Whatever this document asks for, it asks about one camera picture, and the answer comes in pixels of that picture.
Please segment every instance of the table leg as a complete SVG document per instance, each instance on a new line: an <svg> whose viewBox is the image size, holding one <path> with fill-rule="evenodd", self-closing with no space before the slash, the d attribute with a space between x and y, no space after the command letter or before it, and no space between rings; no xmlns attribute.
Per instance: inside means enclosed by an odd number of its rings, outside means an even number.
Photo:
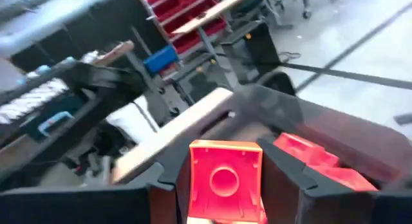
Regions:
<svg viewBox="0 0 412 224"><path fill-rule="evenodd" d="M201 41L204 43L204 45L206 47L206 50L213 55L213 57L216 59L216 61L219 64L218 54L214 50L214 47L212 45L212 41L209 38L209 36L206 34L205 30L203 30L202 27L199 27L198 28L198 33L200 35Z"/></svg>
<svg viewBox="0 0 412 224"><path fill-rule="evenodd" d="M312 16L312 11L310 10L310 2L309 0L302 0L303 1L303 17L305 19L309 19Z"/></svg>
<svg viewBox="0 0 412 224"><path fill-rule="evenodd" d="M230 25L230 23L233 21L232 15L230 14L230 10L223 13L223 19L226 22L226 31L232 33L232 26Z"/></svg>
<svg viewBox="0 0 412 224"><path fill-rule="evenodd" d="M263 0L263 2L266 8L269 10L272 20L274 21L274 24L276 25L276 28L287 28L287 29L293 28L291 24L283 24L280 15L276 11L276 8L271 5L269 0Z"/></svg>

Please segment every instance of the gray floor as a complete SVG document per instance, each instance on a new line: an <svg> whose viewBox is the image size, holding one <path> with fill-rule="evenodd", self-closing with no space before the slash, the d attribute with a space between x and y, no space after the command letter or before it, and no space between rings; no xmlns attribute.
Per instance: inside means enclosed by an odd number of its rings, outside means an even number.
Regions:
<svg viewBox="0 0 412 224"><path fill-rule="evenodd" d="M278 52L299 52L291 63L324 67L346 48L412 0L311 0L313 16L304 20L301 0L285 0L285 20L293 30L273 33ZM332 67L391 79L412 80L412 9ZM296 86L313 75L283 69ZM412 125L400 127L393 116L412 112L412 91L323 75L299 93L310 102L382 124L412 138Z"/></svg>

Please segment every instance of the white cloth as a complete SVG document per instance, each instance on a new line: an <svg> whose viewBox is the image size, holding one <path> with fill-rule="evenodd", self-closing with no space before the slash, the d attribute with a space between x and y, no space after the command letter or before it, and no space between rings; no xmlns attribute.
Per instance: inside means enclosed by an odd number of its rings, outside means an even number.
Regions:
<svg viewBox="0 0 412 224"><path fill-rule="evenodd" d="M147 100L144 95L138 97L134 102L113 112L106 120L109 124L121 128L134 142L139 144L148 138L152 138L159 130L159 126L148 110Z"/></svg>

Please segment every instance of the wooden board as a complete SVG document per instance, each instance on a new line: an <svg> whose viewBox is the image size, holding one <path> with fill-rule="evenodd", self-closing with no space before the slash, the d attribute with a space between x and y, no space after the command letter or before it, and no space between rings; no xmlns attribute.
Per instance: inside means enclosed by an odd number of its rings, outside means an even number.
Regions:
<svg viewBox="0 0 412 224"><path fill-rule="evenodd" d="M93 61L92 64L95 64L97 66L107 66L115 60L123 57L127 52L132 51L134 47L135 44L133 44L132 41L122 42L115 48L113 48L109 53L101 57L99 56L96 60Z"/></svg>
<svg viewBox="0 0 412 224"><path fill-rule="evenodd" d="M190 128L216 106L226 101L231 95L232 92L227 89L215 89L212 93L202 98L199 102L195 103L195 105L191 106L161 128L154 138L140 143L126 155L119 158L112 171L112 182L119 182L143 163L156 156L172 142L176 135Z"/></svg>
<svg viewBox="0 0 412 224"><path fill-rule="evenodd" d="M220 3L214 5L212 8L208 9L202 17L194 18L188 23L184 24L177 30L173 31L174 34L180 33L189 33L204 24L212 21L217 18L223 12L226 12L228 9L231 9L234 5L240 3L242 0L222 0Z"/></svg>

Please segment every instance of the red block with hole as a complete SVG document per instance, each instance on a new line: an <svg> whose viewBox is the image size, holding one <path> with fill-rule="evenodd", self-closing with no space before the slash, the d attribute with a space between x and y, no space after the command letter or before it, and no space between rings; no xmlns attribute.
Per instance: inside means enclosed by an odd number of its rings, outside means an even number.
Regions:
<svg viewBox="0 0 412 224"><path fill-rule="evenodd" d="M282 133L273 143L307 165L336 167L339 158L323 147L293 134Z"/></svg>
<svg viewBox="0 0 412 224"><path fill-rule="evenodd" d="M353 169L310 166L312 169L355 191L377 191L360 173Z"/></svg>
<svg viewBox="0 0 412 224"><path fill-rule="evenodd" d="M253 142L195 140L190 152L189 216L258 222L262 149Z"/></svg>

